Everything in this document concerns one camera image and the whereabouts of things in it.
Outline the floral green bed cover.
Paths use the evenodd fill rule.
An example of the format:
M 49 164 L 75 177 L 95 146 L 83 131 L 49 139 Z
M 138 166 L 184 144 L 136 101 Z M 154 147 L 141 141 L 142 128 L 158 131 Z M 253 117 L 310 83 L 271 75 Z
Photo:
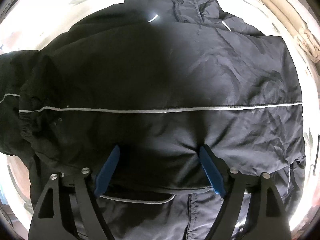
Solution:
M 42 49 L 70 27 L 100 9 L 125 0 L 9 0 L 1 19 L 1 52 Z M 319 22 L 307 0 L 287 0 L 319 37 Z M 290 219 L 297 235 L 311 225 L 319 210 L 319 75 L 315 64 L 295 45 L 279 19 L 259 0 L 219 0 L 221 7 L 239 16 L 267 35 L 284 38 L 297 66 L 302 84 L 304 139 L 306 152 L 305 183 L 302 198 Z

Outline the black padded winter jacket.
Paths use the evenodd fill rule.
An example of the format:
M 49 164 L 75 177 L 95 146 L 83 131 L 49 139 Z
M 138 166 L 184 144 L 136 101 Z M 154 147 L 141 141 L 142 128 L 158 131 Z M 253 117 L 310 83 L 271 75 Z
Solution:
M 292 217 L 306 165 L 295 64 L 218 0 L 125 0 L 1 55 L 1 152 L 27 167 L 32 207 L 52 174 L 87 167 L 115 239 L 204 239 L 223 196 L 203 147 L 269 173 Z

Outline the beige folded quilt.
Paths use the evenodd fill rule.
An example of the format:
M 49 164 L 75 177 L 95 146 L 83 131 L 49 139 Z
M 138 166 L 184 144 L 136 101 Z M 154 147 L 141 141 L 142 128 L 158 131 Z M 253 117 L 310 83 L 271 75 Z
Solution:
M 313 63 L 319 62 L 319 41 L 287 0 L 261 0 L 287 29 Z

